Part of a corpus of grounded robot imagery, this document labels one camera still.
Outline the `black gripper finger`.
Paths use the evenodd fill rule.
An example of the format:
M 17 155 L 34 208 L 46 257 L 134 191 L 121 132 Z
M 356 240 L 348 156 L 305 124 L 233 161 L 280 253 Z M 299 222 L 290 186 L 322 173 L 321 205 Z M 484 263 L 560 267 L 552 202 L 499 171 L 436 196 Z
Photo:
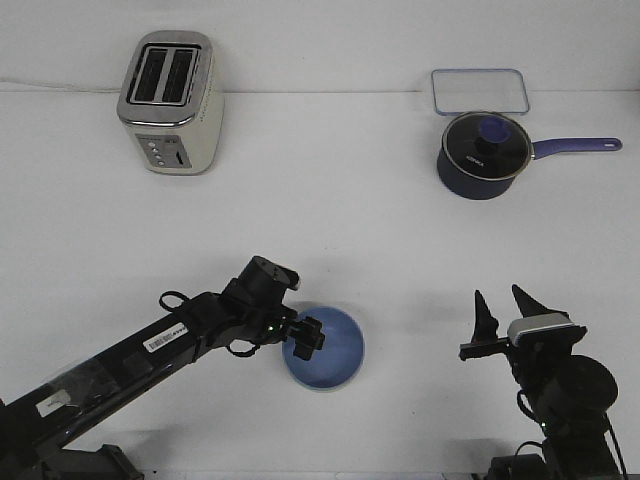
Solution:
M 474 315 L 474 330 L 471 343 L 476 345 L 498 341 L 497 329 L 499 322 L 491 314 L 485 298 L 479 290 L 474 292 Z
M 511 291 L 523 318 L 554 313 L 554 310 L 535 300 L 517 284 L 511 286 Z

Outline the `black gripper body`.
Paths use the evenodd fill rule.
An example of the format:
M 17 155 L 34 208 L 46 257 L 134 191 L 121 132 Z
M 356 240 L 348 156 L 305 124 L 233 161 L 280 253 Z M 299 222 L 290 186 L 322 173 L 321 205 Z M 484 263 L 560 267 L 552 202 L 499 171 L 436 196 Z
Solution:
M 551 369 L 572 353 L 587 333 L 585 326 L 571 325 L 526 333 L 519 340 L 497 336 L 496 326 L 475 326 L 469 343 L 461 344 L 462 361 L 504 354 L 516 372 Z
M 310 316 L 291 323 L 286 330 L 284 352 L 300 360 L 311 360 L 323 349 L 325 334 L 322 323 Z

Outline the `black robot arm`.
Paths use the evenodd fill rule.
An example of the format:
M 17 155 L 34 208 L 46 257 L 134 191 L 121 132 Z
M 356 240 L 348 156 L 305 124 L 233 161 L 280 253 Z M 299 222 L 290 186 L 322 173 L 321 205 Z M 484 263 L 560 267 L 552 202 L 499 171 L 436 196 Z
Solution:
M 182 367 L 213 349 L 241 340 L 249 357 L 263 345 L 294 341 L 308 361 L 322 349 L 320 321 L 300 319 L 283 304 L 299 275 L 253 257 L 220 293 L 193 298 L 162 319 L 1 407 L 1 476 L 4 479 L 141 479 L 115 445 L 95 452 L 68 444 Z
M 492 459 L 489 479 L 625 479 L 621 449 L 607 415 L 618 397 L 612 373 L 597 360 L 573 353 L 587 333 L 568 313 L 544 306 L 519 286 L 512 293 L 520 318 L 505 336 L 483 295 L 474 294 L 471 340 L 461 360 L 502 354 L 519 386 L 520 411 L 542 431 L 539 453 Z

